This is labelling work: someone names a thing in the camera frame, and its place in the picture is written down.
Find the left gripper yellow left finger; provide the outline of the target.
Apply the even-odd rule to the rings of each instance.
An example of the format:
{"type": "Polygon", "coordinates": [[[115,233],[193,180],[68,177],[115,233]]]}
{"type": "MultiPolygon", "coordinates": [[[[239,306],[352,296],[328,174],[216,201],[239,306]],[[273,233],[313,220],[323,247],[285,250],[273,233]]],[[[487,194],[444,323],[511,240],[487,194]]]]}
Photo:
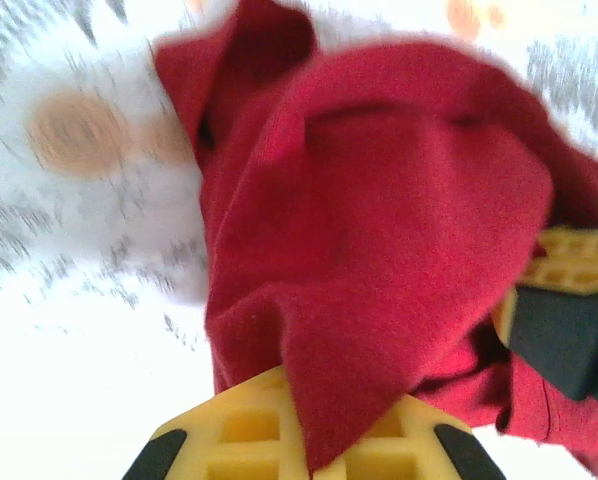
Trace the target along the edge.
{"type": "Polygon", "coordinates": [[[309,479],[284,370],[276,367],[161,425],[125,479],[309,479]]]}

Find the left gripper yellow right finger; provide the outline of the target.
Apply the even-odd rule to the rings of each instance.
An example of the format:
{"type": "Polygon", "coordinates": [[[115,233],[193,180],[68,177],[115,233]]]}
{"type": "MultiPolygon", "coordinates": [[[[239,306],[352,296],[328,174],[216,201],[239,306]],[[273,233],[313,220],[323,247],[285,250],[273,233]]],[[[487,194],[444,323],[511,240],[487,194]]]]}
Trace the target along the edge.
{"type": "Polygon", "coordinates": [[[504,474],[465,423],[406,396],[324,468],[323,477],[481,480],[504,474]]]}

